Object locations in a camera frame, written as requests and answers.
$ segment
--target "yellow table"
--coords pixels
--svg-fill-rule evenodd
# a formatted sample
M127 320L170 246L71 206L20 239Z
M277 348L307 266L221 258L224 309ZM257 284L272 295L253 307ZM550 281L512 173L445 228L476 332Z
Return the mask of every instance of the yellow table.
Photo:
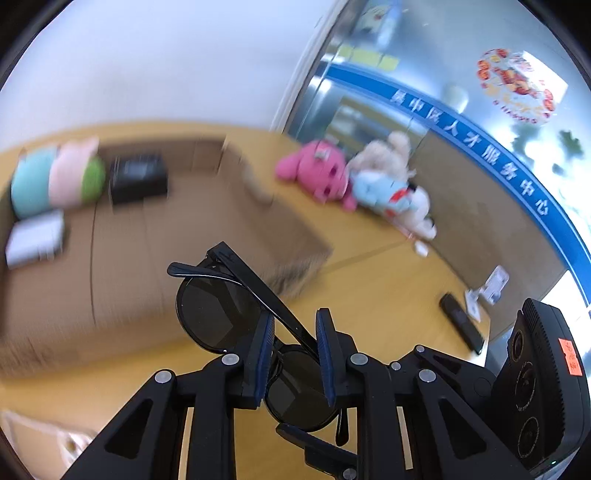
M484 364L488 343L480 356L473 354L439 310L439 298L445 292L452 292L461 301L466 286L434 251L427 258L419 257L412 242L379 218L364 212L347 213L336 204L319 205L297 186L275 182L273 166L282 155L297 148L292 140L244 128L163 123L88 128L56 135L52 140L99 134L107 141L189 132L227 133L261 181L333 245L335 253L321 273L300 297L288 302L309 331L314 332L316 310L328 307L337 329L351 334L359 351L382 362L396 360L422 343ZM14 168L18 150L0 155L0 175L4 178ZM483 310L481 315L478 328L487 339L489 318ZM277 331L283 340L293 342L279 324ZM0 384L0 408L98 431L155 371L170 368L182 374L201 368L212 358L187 340L63 372L5 381ZM326 478L306 467L302 450L275 434L276 422L264 407L237 411L235 424L239 479ZM355 450L354 411L350 412L350 426L351 440L346 448ZM318 435L332 442L334 430L333 422Z

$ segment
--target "pink stuffed toy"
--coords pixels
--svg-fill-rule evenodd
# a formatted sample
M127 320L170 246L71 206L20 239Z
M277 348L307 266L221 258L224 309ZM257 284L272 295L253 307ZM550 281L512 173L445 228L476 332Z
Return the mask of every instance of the pink stuffed toy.
M342 200L345 210L355 210L357 201L351 194L345 156L333 144L314 141L299 151L282 158L275 167L277 178L298 181L320 203Z

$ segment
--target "sunglasses lens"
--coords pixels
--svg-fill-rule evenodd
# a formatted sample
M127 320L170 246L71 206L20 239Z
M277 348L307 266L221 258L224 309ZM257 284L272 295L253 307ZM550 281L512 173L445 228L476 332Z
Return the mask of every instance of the sunglasses lens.
M261 305L247 289L218 278L187 280L177 309L187 333L218 352L231 350L253 332L261 315Z
M330 423L336 410L329 407L320 365L305 352L283 354L282 371L268 387L265 402L278 420L313 432Z

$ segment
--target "black remote control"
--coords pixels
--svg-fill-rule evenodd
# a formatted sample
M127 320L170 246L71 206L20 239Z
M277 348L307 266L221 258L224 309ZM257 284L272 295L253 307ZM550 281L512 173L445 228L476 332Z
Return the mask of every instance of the black remote control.
M480 335L480 332L468 318L455 297L451 293L446 293L439 300L439 306L443 313L447 315L447 318L452 321L467 346L480 355L484 346L484 338L482 338L482 335Z

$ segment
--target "plush animal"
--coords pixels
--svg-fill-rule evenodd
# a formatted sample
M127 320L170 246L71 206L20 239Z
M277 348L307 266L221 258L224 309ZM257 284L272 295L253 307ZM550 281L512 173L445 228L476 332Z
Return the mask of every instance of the plush animal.
M360 205L388 219L395 226L424 239L437 235L429 213L429 196L421 187L398 181L385 173L364 170L352 173L353 196Z
M437 229L426 218L429 195L409 182L415 175L408 170L410 148L410 140L402 132L392 132L387 143L370 142L348 165L353 196L401 230L431 240Z
M408 171L410 139L403 132L392 132L388 142L373 140L349 162L351 172L376 170L394 180L408 182L414 177L414 170Z
M12 177L11 200L19 219L96 200L106 179L96 156L99 139L70 141L21 157Z
M320 203L341 200L346 210L357 207L351 194L345 156L325 140L310 142L282 158L275 167L275 175L281 180L297 181Z

